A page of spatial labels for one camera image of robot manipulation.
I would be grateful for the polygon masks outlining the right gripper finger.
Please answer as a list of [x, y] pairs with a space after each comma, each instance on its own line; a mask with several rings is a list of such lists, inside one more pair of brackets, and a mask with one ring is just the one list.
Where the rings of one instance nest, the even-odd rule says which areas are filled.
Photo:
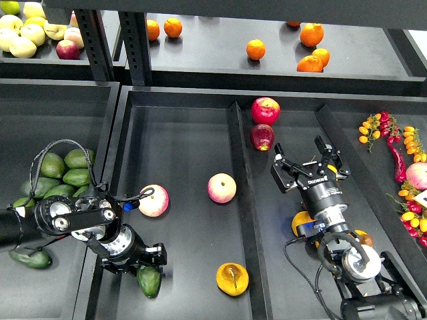
[[279, 143], [274, 145], [275, 157], [272, 165], [272, 176], [276, 181], [284, 181], [284, 173], [290, 177], [297, 179], [299, 175], [310, 177], [310, 172], [305, 170], [302, 165], [298, 165], [288, 160], [283, 152], [282, 146]]
[[341, 151], [339, 149], [336, 149], [333, 145], [325, 143], [320, 135], [317, 135], [315, 137], [314, 143], [316, 144], [316, 147], [318, 148], [320, 154], [322, 156], [328, 156], [331, 159], [330, 164], [334, 165], [338, 170], [337, 173], [334, 173], [335, 180], [346, 179], [348, 176], [351, 175], [350, 167], [345, 161], [342, 160]]

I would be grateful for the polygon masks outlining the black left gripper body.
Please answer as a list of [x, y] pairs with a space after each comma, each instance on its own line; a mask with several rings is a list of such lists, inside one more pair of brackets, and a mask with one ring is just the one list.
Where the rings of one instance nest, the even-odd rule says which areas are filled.
[[111, 273], [137, 275], [141, 267], [167, 265], [167, 251], [163, 243], [147, 246], [130, 225], [122, 225], [119, 233], [101, 245], [107, 250], [107, 257], [101, 259], [101, 266]]

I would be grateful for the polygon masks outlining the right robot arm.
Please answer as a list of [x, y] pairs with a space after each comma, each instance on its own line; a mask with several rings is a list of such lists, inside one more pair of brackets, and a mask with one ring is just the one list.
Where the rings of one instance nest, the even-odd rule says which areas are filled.
[[[426, 299], [410, 283], [391, 253], [378, 253], [367, 237], [348, 226], [348, 208], [339, 182], [350, 175], [341, 152], [314, 139], [319, 161], [297, 164], [284, 155], [279, 143], [271, 174], [282, 193], [300, 192], [306, 218], [294, 221], [294, 239], [286, 245], [306, 242], [316, 249], [320, 266], [310, 282], [316, 299], [330, 319], [425, 319]], [[342, 302], [340, 314], [327, 305], [319, 287], [323, 270], [328, 271]]]

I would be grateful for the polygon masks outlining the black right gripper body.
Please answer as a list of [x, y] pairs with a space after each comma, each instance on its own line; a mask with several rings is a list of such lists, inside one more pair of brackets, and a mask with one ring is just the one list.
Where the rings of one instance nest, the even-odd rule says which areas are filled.
[[274, 181], [285, 194], [293, 189], [300, 192], [303, 204], [314, 220], [323, 222], [344, 222], [343, 212], [348, 208], [344, 201], [342, 189], [333, 173], [318, 175], [316, 168], [309, 163], [302, 167], [310, 172], [310, 177], [299, 175], [297, 179], [284, 173], [284, 181]]

